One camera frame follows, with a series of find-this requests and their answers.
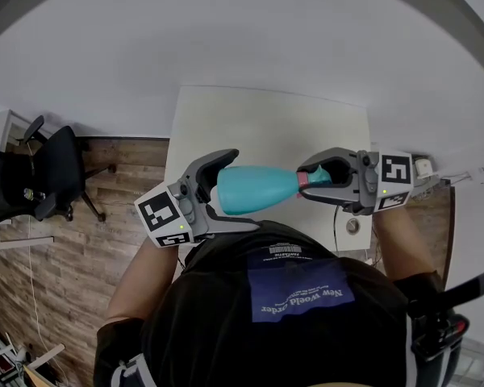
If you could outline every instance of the black t-shirt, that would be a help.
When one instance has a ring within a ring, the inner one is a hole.
[[[94,384],[143,352],[158,387],[405,385],[407,303],[439,290],[435,273],[393,283],[264,222],[195,248],[146,322],[101,328]]]

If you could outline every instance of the barcode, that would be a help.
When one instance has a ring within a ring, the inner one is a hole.
[[[280,245],[279,247],[269,247],[270,254],[277,254],[279,252],[301,252],[298,245]]]

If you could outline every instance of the black office chair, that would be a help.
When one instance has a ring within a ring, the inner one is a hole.
[[[85,191],[86,179],[108,170],[113,164],[85,172],[81,148],[72,129],[61,128],[49,139],[40,132],[43,116],[25,132],[23,142],[32,139],[42,143],[34,156],[0,152],[0,222],[18,215],[32,215],[39,221],[53,215],[73,220],[72,202],[82,197],[100,222],[99,214]]]

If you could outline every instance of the teal spray bottle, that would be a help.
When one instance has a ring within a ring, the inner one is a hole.
[[[217,177],[219,203],[227,215],[242,215],[290,198],[310,184],[331,184],[330,174],[319,166],[315,172],[292,172],[267,166],[233,166]]]

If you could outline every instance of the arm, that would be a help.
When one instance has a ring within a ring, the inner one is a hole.
[[[387,276],[392,281],[433,273],[430,251],[404,207],[373,216]]]
[[[177,247],[157,248],[146,238],[116,288],[106,323],[146,319],[159,306],[176,270]]]

